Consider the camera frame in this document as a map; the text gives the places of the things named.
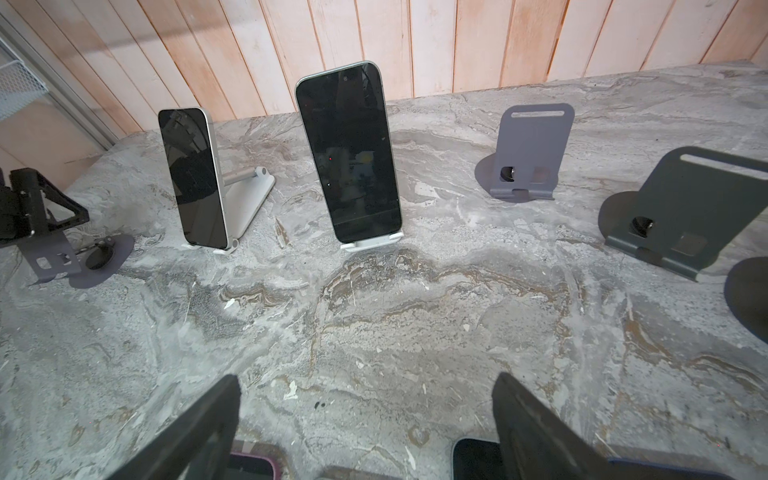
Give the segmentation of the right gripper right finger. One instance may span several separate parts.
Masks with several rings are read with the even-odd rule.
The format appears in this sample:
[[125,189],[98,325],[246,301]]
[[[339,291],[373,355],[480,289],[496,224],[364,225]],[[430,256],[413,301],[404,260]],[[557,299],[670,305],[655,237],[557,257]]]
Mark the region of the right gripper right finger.
[[725,479],[722,473],[606,458],[511,374],[498,375],[493,415],[509,479]]

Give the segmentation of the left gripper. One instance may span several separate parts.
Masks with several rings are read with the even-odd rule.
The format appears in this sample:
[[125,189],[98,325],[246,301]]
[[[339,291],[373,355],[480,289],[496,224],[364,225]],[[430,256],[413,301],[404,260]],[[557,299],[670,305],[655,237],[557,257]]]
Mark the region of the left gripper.
[[39,171],[10,172],[11,185],[1,174],[1,245],[44,237],[90,220],[85,207],[65,195]]

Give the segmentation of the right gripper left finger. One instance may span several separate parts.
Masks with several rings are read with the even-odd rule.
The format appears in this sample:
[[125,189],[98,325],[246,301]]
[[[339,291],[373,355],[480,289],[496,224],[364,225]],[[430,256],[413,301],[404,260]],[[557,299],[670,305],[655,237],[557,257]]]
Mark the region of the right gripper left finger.
[[112,479],[222,479],[239,424],[238,377],[223,376]]

